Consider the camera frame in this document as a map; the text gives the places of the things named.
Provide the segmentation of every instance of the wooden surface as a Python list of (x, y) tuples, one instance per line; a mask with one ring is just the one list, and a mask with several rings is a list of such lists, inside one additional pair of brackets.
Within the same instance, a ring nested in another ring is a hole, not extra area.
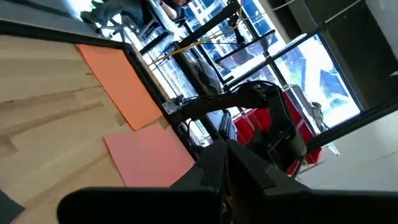
[(0, 36), (0, 188), (56, 223), (67, 193), (122, 186), (102, 137), (130, 127), (71, 44)]

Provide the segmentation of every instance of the orange paper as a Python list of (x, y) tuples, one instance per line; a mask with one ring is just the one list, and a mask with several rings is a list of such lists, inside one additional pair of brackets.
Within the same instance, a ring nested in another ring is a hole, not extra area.
[(173, 129), (159, 123), (104, 140), (128, 187), (170, 187), (194, 164)]
[(162, 116), (122, 50), (82, 44), (76, 48), (133, 130)]

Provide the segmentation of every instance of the pink paper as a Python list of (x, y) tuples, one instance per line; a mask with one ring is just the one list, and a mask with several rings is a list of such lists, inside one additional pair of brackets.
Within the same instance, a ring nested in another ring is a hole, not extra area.
[(127, 187), (170, 187), (194, 164), (173, 129), (159, 123), (104, 140)]

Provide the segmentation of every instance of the person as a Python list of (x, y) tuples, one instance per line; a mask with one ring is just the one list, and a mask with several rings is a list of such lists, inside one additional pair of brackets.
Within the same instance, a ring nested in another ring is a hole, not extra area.
[[(144, 26), (150, 21), (150, 13), (146, 6), (147, 0), (105, 0), (104, 3), (97, 6), (91, 12), (81, 13), (83, 21), (88, 23), (100, 23), (102, 26), (122, 11), (130, 13), (137, 26)], [(188, 0), (159, 0), (159, 4), (171, 20), (180, 18), (183, 6)]]

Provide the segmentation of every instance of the yellow cable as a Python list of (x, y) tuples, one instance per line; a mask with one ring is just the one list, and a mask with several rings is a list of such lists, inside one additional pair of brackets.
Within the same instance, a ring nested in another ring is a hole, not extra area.
[[(284, 4), (284, 5), (282, 5), (282, 6), (279, 6), (279, 7), (275, 8), (275, 9), (273, 9), (273, 11), (276, 11), (276, 10), (278, 10), (278, 9), (281, 9), (282, 7), (285, 7), (285, 6), (289, 5), (290, 3), (293, 3), (294, 1), (295, 1), (295, 0), (291, 0), (291, 1), (289, 1), (288, 3), (286, 3), (286, 4)], [(240, 7), (239, 7), (239, 19), (238, 19), (238, 22), (236, 23), (236, 26), (234, 26), (234, 27), (232, 27), (232, 28), (229, 28), (229, 29), (227, 29), (227, 30), (224, 30), (224, 31), (223, 31), (222, 33), (220, 33), (220, 34), (216, 34), (217, 32), (220, 31), (220, 30), (218, 30), (218, 31), (215, 32), (214, 34), (211, 34), (211, 35), (209, 35), (208, 37), (206, 37), (206, 38), (204, 38), (204, 39), (202, 39), (202, 40), (196, 41), (196, 42), (192, 43), (192, 44), (189, 45), (189, 46), (186, 46), (186, 47), (183, 47), (183, 48), (181, 48), (181, 49), (175, 50), (175, 51), (173, 51), (173, 52), (171, 52), (171, 53), (169, 53), (169, 54), (167, 54), (167, 55), (165, 55), (165, 56), (163, 56), (163, 57), (158, 58), (157, 60), (154, 60), (154, 61), (153, 61), (151, 64), (149, 64), (149, 65), (153, 65), (153, 64), (155, 64), (156, 62), (158, 62), (158, 61), (160, 61), (160, 60), (163, 60), (163, 59), (165, 59), (165, 58), (168, 58), (168, 57), (170, 57), (170, 56), (173, 56), (173, 55), (178, 54), (178, 53), (180, 53), (180, 52), (183, 52), (183, 51), (185, 51), (185, 50), (191, 49), (192, 47), (195, 47), (195, 46), (200, 45), (200, 44), (202, 44), (202, 43), (208, 42), (209, 40), (212, 40), (212, 39), (215, 39), (215, 38), (217, 38), (217, 37), (219, 37), (219, 36), (222, 36), (222, 35), (224, 35), (224, 34), (227, 34), (227, 33), (231, 32), (231, 31), (237, 29), (237, 28), (238, 28), (238, 25), (239, 25), (241, 22), (243, 22), (243, 21), (249, 20), (249, 19), (251, 19), (251, 18), (253, 18), (253, 17), (257, 17), (257, 16), (260, 16), (260, 15), (267, 14), (266, 12), (263, 12), (263, 13), (261, 13), (261, 14), (255, 15), (255, 16), (251, 16), (251, 17), (242, 19), (242, 12), (243, 12), (243, 0), (241, 0), (241, 3), (240, 3)]]

